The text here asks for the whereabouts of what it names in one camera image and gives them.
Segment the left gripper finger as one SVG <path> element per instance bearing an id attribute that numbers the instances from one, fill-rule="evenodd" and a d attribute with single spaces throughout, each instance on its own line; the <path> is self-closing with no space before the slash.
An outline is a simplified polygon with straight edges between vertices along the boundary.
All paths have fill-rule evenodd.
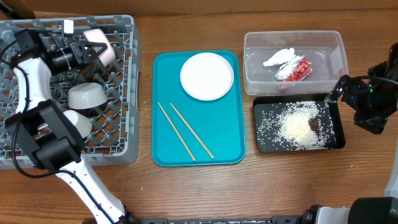
<path id="1" fill-rule="evenodd" d="M 105 51 L 108 49 L 107 44 L 101 42 L 89 42 L 86 40 L 78 40 L 70 43 L 70 47 L 81 48 L 85 50 L 94 50 L 95 52 Z"/>
<path id="2" fill-rule="evenodd" d="M 105 54 L 105 52 L 87 52 L 87 51 L 82 51 L 81 55 L 82 55 L 83 64 L 91 64 L 91 63 L 94 63 L 96 61 L 99 61 L 102 64 L 106 63 L 106 59 L 105 59 L 106 54 Z"/>

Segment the pink small bowl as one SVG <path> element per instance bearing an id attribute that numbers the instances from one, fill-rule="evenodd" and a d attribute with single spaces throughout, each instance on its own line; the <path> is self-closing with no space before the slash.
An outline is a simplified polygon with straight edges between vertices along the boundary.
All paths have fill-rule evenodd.
<path id="1" fill-rule="evenodd" d="M 101 29 L 87 30 L 84 31 L 83 35 L 85 36 L 85 39 L 89 42 L 106 44 L 106 50 L 99 55 L 99 60 L 105 67 L 108 66 L 111 61 L 116 58 L 116 55 L 108 38 L 105 36 L 105 33 Z"/>

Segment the grey bowl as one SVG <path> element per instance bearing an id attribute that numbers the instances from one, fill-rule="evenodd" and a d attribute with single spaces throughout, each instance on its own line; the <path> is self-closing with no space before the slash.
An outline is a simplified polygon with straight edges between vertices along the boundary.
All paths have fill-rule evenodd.
<path id="1" fill-rule="evenodd" d="M 68 91 L 68 105 L 76 110 L 94 108 L 107 100 L 108 97 L 99 83 L 82 83 Z"/>

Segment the brown food scrap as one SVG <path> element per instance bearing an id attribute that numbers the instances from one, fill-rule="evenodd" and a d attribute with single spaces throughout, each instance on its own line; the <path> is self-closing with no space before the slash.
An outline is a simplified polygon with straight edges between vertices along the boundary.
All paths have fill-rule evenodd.
<path id="1" fill-rule="evenodd" d="M 319 121 L 318 121 L 318 119 L 316 119 L 316 118 L 310 118 L 309 120 L 308 120 L 308 125 L 310 126 L 310 129 L 312 130 L 312 131 L 318 131 L 319 129 L 320 129 L 320 124 L 319 124 Z"/>

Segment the white paper cup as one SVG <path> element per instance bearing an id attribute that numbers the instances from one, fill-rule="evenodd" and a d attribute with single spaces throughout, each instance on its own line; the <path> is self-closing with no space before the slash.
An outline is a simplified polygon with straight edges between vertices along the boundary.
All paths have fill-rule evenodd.
<path id="1" fill-rule="evenodd" d="M 64 111 L 63 114 L 77 128 L 82 138 L 86 138 L 91 133 L 92 124 L 89 118 L 73 110 Z"/>

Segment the red snack wrapper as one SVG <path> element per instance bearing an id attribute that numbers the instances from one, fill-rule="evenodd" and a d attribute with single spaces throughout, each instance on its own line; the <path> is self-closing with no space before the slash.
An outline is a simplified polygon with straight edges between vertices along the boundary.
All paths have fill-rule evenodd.
<path id="1" fill-rule="evenodd" d="M 275 79 L 279 90 L 288 89 L 296 83 L 307 78 L 312 73 L 312 64 L 304 57 L 295 57 L 284 63 L 278 70 Z"/>

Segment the white rice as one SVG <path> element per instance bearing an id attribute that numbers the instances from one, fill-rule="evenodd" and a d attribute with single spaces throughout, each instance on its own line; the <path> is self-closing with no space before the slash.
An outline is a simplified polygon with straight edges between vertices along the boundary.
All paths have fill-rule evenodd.
<path id="1" fill-rule="evenodd" d="M 262 152 L 308 151 L 333 149 L 336 135 L 330 107 L 323 101 L 258 104 L 256 115 L 257 146 Z M 319 121 L 312 131 L 310 118 Z"/>

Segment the white tissue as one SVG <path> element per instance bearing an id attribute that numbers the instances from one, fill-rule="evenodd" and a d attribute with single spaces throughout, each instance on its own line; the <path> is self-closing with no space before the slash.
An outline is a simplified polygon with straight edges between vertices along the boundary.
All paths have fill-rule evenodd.
<path id="1" fill-rule="evenodd" d="M 294 68 L 299 64 L 304 56 L 299 56 L 295 54 L 294 48 L 282 49 L 276 52 L 270 59 L 263 63 L 265 67 L 271 67 L 275 65 L 280 65 L 280 69 Z"/>

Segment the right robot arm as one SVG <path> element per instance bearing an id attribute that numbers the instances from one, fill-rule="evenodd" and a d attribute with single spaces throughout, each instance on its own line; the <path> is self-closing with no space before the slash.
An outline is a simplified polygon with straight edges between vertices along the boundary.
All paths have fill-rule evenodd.
<path id="1" fill-rule="evenodd" d="M 325 101 L 339 99 L 355 110 L 355 125 L 381 134 L 397 111 L 397 44 L 391 46 L 388 60 L 369 67 L 367 75 L 343 75 Z M 388 196 L 359 198 L 350 208 L 313 205 L 292 223 L 397 223 L 397 197 L 392 194 L 396 183 L 397 177 L 392 177 Z"/>

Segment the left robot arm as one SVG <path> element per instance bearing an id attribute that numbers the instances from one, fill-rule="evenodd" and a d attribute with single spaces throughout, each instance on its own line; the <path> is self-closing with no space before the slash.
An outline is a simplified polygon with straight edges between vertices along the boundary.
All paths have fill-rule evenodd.
<path id="1" fill-rule="evenodd" d="M 7 65 L 17 77 L 18 106 L 4 122 L 12 137 L 15 168 L 31 179 L 56 175 L 80 197 L 96 223 L 136 223 L 135 216 L 102 183 L 86 161 L 85 143 L 78 128 L 52 101 L 52 75 L 82 70 L 95 61 L 107 66 L 115 58 L 101 29 L 87 30 L 83 40 L 49 50 L 41 32 L 24 29 L 8 45 L 20 51 Z"/>

